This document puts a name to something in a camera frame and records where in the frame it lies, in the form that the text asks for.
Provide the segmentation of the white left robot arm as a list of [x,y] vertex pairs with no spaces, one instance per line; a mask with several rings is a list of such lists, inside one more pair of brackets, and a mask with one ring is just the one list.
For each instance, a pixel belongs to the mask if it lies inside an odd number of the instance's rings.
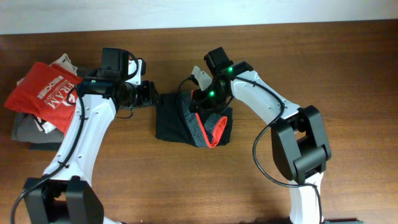
[[113,82],[86,78],[77,85],[72,122],[41,178],[29,177],[21,199],[31,223],[112,223],[92,189],[96,157],[119,109],[155,105],[154,82]]

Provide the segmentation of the black leggings red waistband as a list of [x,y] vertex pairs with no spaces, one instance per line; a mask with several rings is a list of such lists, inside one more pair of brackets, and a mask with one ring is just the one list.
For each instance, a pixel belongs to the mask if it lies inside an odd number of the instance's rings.
[[159,96],[155,137],[195,147],[227,145],[233,129],[233,109],[228,107],[221,113],[193,113],[190,111],[192,95],[192,91],[185,91]]

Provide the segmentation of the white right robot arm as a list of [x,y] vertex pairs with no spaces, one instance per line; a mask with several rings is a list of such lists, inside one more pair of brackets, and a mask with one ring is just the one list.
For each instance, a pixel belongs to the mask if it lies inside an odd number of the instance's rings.
[[272,156],[286,182],[275,180],[260,165],[254,163],[271,182],[290,190],[291,223],[324,223],[320,187],[331,149],[320,111],[310,105],[301,107],[266,84],[246,62],[216,70],[212,75],[195,66],[191,73],[200,87],[194,99],[196,110],[217,110],[227,98],[234,98],[250,107],[266,127],[253,143],[257,152],[260,138],[271,133]]

